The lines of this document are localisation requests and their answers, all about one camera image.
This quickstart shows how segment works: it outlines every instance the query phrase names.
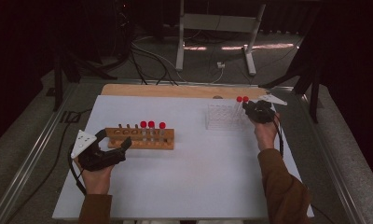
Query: dark curtain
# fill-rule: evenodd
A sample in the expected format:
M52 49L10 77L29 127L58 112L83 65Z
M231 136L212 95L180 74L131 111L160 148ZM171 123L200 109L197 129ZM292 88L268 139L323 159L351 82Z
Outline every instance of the dark curtain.
M318 58L321 83L373 171L373 0L324 2L289 69Z
M0 1L0 137L41 91L50 71L48 45L22 1Z

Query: metal rail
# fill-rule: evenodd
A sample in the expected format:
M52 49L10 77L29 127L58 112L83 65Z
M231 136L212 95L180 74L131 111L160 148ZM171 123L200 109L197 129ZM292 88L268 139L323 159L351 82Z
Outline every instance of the metal rail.
M7 187L6 192L0 200L0 224L7 221L12 207L18 200L18 197L21 194L21 190L29 179L31 172L35 168L35 165L37 164L42 152L45 149L45 146L47 145L48 140L50 139L61 118L65 103L68 101L75 89L76 84L70 83L68 88L66 89L66 92L64 93L63 104L60 106L57 112L53 112L53 114L50 116L42 133L35 141L35 145L33 146L32 150L30 151L21 167L19 168L18 172L15 174L9 186Z
M290 88L276 88L280 91L290 91ZM297 99L300 102L300 106L303 110L303 113L305 114L305 118L310 118L310 112L309 112L309 100L307 99L306 95L297 97ZM323 156L325 167L332 179L332 183L334 184L334 187L338 193L338 196L343 204L343 208L350 220L350 223L355 224L365 224L366 221L361 213L360 210L357 209L354 199L352 198L352 195L350 194L349 190L347 189L347 185L341 175L340 169L338 168L338 164L336 163L334 159L334 155L332 151L330 150L330 147L324 141L324 135L322 134L321 130L317 127L317 124L313 123L312 119L307 119L307 123L309 123L311 127L311 134L316 139L316 142L318 144L318 148L320 148L320 153Z

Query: wooden peg board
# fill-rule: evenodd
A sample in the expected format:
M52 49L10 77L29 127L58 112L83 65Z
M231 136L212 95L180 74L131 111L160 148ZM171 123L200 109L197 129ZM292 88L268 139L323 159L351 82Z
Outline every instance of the wooden peg board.
M109 148L120 147L120 144L127 138L131 138L130 148L140 149L174 149L174 129L140 129L136 124L131 128L128 124L126 128L105 128Z

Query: metal stand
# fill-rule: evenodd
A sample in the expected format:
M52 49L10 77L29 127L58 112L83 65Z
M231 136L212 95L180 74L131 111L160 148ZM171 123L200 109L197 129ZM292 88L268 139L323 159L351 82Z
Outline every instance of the metal stand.
M293 88L293 92L295 94L305 94L306 90L309 88L311 85L311 101L310 101L310 115L311 118L315 123L318 123L317 120L317 103L318 103L318 90L319 90L319 85L320 85L320 70L321 67L324 64L323 58L319 60L320 64L314 66L312 63L306 63L301 65L298 68L288 70L286 74L282 77L279 77L270 83L263 84L263 85L258 85L259 88L265 88L265 89L270 89L273 88L286 80L300 76L299 80L297 81L297 84Z
M180 1L180 35L178 42L177 61L175 64L175 68L178 72L183 71L185 46L184 30L198 29L250 33L250 43L248 45L244 45L243 52L245 55L245 61L247 62L248 74L250 76L254 76L256 74L256 67L254 65L252 51L254 42L256 40L256 34L258 33L259 25L261 23L262 15L266 5L260 5L256 17L250 18L205 14L188 14L184 12L184 0Z
M117 79L107 75L102 70L94 67L90 63L80 59L73 52L67 50L62 42L59 41L55 35L55 31L48 27L48 40L54 50L54 74L55 74L55 106L53 111L57 111L62 104L62 71L65 73L70 82L78 82L81 75L78 73L76 64L90 70L93 74L101 77L102 79Z

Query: hand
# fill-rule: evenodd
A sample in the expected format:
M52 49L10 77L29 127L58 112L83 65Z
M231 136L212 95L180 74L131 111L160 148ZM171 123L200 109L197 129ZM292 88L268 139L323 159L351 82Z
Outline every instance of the hand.
M78 166L79 171L82 171L78 158L75 158L74 162ZM83 170L82 179L84 180L87 194L108 194L108 191L110 190L111 171L113 168L114 165L93 172Z
M276 113L276 116L274 116L274 122L277 126L279 126L279 118L280 114ZM253 120L251 120L253 124L256 126L256 129L254 130L254 133L256 134L256 140L258 141L258 148L260 151L268 149L268 148L274 148L274 139L277 135L277 129L274 126L273 122L269 123L256 123Z

